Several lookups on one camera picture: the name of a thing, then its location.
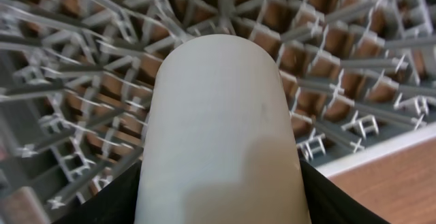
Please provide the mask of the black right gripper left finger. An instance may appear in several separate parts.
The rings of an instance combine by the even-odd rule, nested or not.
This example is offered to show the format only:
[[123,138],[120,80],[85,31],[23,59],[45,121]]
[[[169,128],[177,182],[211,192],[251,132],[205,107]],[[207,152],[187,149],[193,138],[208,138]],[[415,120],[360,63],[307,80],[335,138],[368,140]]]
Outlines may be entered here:
[[134,224],[141,162],[53,224]]

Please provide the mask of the white green cup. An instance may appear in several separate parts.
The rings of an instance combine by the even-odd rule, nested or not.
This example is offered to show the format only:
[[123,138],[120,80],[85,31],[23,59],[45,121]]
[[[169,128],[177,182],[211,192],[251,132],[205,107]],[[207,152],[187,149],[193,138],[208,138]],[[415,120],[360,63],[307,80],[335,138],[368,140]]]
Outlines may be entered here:
[[135,221],[311,220],[278,68],[247,39],[207,35],[161,64]]

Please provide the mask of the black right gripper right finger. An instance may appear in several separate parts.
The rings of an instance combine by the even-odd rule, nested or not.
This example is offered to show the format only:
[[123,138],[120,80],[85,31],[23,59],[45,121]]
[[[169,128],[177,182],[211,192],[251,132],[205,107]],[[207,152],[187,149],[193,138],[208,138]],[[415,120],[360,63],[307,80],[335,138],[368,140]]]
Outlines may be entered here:
[[313,224],[389,224],[306,161],[300,160],[300,168]]

